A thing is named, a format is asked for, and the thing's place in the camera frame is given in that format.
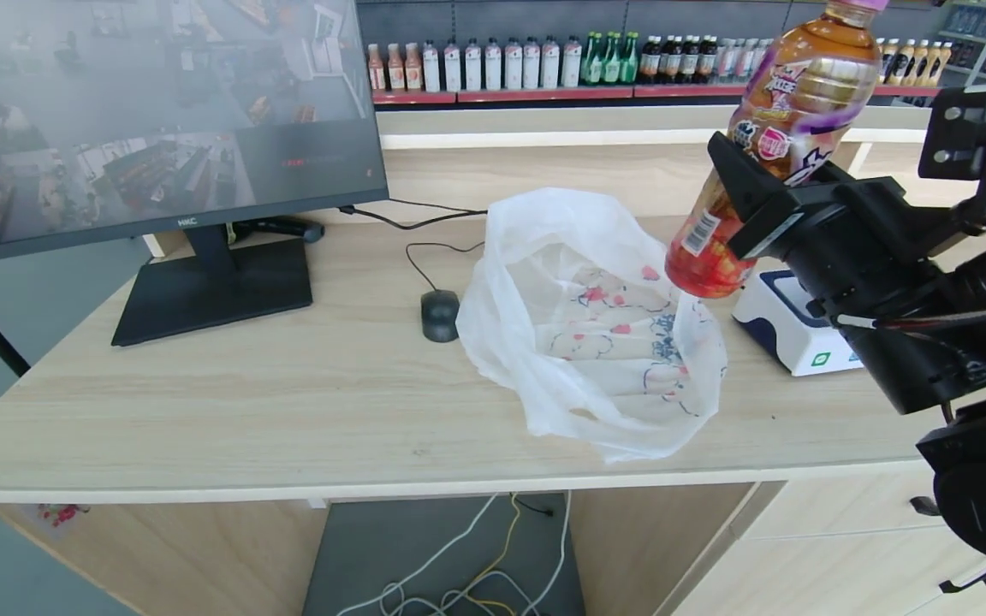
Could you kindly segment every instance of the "monitor base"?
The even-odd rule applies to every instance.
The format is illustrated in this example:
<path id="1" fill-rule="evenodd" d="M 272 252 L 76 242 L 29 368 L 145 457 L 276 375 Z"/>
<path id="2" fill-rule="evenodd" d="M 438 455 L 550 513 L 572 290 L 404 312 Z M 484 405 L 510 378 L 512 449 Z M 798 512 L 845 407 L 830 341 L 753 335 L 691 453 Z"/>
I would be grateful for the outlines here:
<path id="1" fill-rule="evenodd" d="M 228 250 L 223 226 L 187 231 L 197 256 L 142 266 L 114 347 L 305 308 L 306 245 L 291 239 Z"/>

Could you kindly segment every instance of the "computer mouse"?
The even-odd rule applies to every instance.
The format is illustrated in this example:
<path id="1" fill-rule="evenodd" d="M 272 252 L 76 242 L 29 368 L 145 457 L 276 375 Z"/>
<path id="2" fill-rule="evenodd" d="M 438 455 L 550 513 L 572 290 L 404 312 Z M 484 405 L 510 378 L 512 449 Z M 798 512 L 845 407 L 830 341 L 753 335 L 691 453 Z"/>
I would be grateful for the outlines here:
<path id="1" fill-rule="evenodd" d="M 454 319 L 459 316 L 459 296 L 438 288 L 421 296 L 421 328 L 433 342 L 451 342 L 459 338 Z"/>

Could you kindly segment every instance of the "yellow cable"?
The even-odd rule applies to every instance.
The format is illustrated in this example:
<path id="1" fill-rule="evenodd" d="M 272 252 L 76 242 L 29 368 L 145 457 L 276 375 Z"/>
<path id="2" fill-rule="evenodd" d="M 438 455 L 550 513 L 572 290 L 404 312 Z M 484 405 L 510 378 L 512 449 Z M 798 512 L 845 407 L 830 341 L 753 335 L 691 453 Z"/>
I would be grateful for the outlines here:
<path id="1" fill-rule="evenodd" d="M 477 576 L 474 576 L 474 579 L 470 581 L 470 584 L 473 584 L 474 580 L 478 580 L 478 578 L 481 578 L 482 576 L 484 576 L 484 574 L 489 573 L 493 569 L 496 569 L 496 566 L 501 564 L 501 561 L 504 560 L 504 557 L 508 556 L 508 546 L 512 545 L 513 531 L 516 530 L 516 523 L 520 521 L 520 506 L 517 506 L 516 504 L 515 492 L 512 493 L 512 500 L 510 502 L 512 502 L 512 508 L 516 510 L 516 516 L 515 518 L 512 518 L 512 523 L 509 524 L 508 526 L 508 535 L 505 536 L 504 538 L 504 549 L 501 550 L 501 556 L 496 557 L 496 560 L 490 562 L 490 565 L 486 566 L 484 571 L 477 574 Z M 473 599 L 473 597 L 469 596 L 469 594 L 466 596 L 466 598 L 469 599 L 470 601 L 474 601 L 474 603 L 480 603 L 482 605 L 494 605 L 496 607 L 503 608 L 504 611 L 509 613 L 509 616 L 516 616 L 515 609 L 508 607 L 508 605 L 505 605 L 500 601 L 483 601 L 480 599 Z"/>

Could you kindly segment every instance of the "security camera footage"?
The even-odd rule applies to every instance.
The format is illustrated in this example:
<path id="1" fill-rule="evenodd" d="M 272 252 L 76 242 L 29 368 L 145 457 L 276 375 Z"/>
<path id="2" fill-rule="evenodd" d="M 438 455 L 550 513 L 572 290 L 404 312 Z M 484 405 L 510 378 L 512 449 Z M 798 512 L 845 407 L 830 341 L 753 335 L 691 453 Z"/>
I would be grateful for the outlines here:
<path id="1" fill-rule="evenodd" d="M 0 0 L 0 243 L 384 187 L 353 0 Z"/>

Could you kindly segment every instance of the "plastic bag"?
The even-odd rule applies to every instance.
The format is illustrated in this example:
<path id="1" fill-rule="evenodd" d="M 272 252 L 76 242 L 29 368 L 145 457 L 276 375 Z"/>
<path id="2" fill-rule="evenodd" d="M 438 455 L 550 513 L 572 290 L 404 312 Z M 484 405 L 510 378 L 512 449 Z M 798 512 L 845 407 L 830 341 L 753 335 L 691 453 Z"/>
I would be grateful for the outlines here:
<path id="1" fill-rule="evenodd" d="M 607 195 L 543 188 L 490 207 L 455 324 L 478 371 L 520 395 L 532 434 L 660 459 L 717 412 L 721 331 L 662 276 L 664 254 Z"/>

